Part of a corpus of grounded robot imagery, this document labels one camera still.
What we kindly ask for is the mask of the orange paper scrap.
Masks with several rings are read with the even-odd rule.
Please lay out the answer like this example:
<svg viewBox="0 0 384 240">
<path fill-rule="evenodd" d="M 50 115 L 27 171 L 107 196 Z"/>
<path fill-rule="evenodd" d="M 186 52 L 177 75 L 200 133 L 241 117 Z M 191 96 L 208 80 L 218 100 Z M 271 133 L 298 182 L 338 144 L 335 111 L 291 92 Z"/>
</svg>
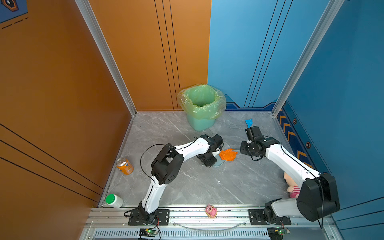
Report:
<svg viewBox="0 0 384 240">
<path fill-rule="evenodd" d="M 219 156 L 222 161 L 227 161 L 227 162 L 233 162 L 236 159 L 238 152 L 234 149 L 227 149 L 224 151 L 221 151 L 219 153 Z"/>
</svg>

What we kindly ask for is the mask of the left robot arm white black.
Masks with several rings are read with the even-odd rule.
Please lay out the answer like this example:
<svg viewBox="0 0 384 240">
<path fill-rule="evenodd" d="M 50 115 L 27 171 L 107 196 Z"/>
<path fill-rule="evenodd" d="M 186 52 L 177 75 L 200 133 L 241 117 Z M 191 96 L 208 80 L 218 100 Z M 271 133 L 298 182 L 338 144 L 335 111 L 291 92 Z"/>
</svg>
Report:
<svg viewBox="0 0 384 240">
<path fill-rule="evenodd" d="M 185 161 L 197 157 L 204 166 L 212 167 L 217 162 L 216 156 L 223 145 L 224 141 L 220 135 L 214 135 L 212 138 L 201 135 L 194 141 L 180 146 L 170 143 L 163 145 L 151 164 L 151 183 L 146 196 L 138 205 L 139 218 L 145 224 L 153 222 L 166 186 L 176 179 Z"/>
</svg>

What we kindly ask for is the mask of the blue paper scrap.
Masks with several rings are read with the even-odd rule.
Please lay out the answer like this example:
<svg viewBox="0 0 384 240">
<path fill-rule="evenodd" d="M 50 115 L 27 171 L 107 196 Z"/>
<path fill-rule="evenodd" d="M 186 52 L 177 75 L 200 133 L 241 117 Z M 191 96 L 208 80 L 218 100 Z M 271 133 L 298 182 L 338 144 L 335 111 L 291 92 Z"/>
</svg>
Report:
<svg viewBox="0 0 384 240">
<path fill-rule="evenodd" d="M 247 124 L 248 128 L 251 128 L 253 125 L 253 120 L 252 119 L 245 120 L 245 123 Z"/>
</svg>

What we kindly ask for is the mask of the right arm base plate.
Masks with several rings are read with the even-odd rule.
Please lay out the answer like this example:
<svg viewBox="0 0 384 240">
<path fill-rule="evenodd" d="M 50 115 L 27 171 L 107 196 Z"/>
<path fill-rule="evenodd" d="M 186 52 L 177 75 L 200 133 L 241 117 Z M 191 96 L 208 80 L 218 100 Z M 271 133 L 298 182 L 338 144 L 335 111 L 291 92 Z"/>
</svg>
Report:
<svg viewBox="0 0 384 240">
<path fill-rule="evenodd" d="M 270 209 L 249 209 L 250 223 L 256 225 L 291 225 L 291 219 L 288 216 L 278 217 Z"/>
</svg>

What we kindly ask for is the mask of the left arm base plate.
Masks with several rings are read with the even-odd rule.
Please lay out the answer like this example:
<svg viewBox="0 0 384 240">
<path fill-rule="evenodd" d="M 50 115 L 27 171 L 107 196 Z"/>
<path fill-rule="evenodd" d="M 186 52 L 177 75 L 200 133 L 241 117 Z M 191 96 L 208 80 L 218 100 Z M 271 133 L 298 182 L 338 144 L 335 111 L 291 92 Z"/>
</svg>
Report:
<svg viewBox="0 0 384 240">
<path fill-rule="evenodd" d="M 158 209 L 147 215 L 146 212 L 141 213 L 138 209 L 133 209 L 128 218 L 129 226 L 167 226 L 170 219 L 169 209 Z"/>
</svg>

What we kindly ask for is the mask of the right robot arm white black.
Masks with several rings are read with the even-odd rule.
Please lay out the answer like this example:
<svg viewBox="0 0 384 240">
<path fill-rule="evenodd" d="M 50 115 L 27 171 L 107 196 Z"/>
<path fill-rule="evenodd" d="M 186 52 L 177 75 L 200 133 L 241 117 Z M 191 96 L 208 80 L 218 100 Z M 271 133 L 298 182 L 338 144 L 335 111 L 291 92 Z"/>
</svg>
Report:
<svg viewBox="0 0 384 240">
<path fill-rule="evenodd" d="M 275 138 L 264 136 L 258 126 L 246 129 L 247 141 L 240 152 L 253 161 L 266 158 L 278 165 L 286 175 L 286 182 L 298 187 L 297 197 L 277 199 L 265 204 L 264 218 L 269 224 L 279 223 L 283 217 L 302 216 L 314 222 L 340 210 L 335 178 L 308 167 L 288 152 Z"/>
</svg>

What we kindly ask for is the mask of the teal plastic dustpan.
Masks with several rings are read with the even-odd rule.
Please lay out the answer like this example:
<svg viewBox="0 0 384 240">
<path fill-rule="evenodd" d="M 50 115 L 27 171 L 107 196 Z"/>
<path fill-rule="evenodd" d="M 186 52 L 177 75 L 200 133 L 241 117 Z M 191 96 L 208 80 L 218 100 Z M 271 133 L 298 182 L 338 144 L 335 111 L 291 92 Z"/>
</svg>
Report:
<svg viewBox="0 0 384 240">
<path fill-rule="evenodd" d="M 218 168 L 220 167 L 221 165 L 223 165 L 224 163 L 226 163 L 227 161 L 226 160 L 222 160 L 221 157 L 219 155 L 215 156 L 216 158 L 216 162 L 214 163 L 213 167 L 215 168 Z"/>
</svg>

